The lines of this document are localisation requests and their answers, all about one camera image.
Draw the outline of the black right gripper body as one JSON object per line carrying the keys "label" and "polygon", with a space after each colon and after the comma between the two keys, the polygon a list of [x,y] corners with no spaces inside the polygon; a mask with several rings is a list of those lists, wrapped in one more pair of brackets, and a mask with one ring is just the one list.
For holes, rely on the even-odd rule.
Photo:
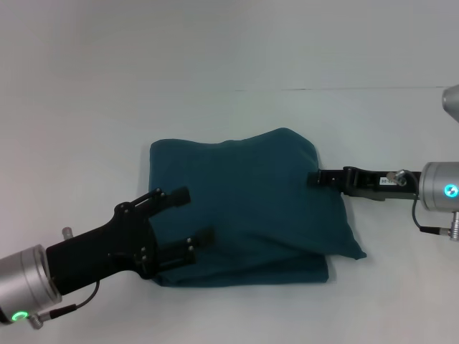
{"label": "black right gripper body", "polygon": [[344,188],[342,193],[347,196],[360,197],[373,201],[387,199],[414,200],[416,187],[421,173],[414,172],[414,176],[405,176],[403,186],[391,182],[388,171],[367,171],[355,167],[344,167]]}

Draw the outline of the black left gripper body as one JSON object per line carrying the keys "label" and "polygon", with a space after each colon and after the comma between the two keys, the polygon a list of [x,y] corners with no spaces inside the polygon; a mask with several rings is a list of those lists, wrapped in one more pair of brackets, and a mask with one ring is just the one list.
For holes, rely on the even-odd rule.
{"label": "black left gripper body", "polygon": [[105,225],[46,248],[51,280],[67,295],[122,271],[145,280],[158,269],[157,243],[149,218],[153,203],[116,206]]}

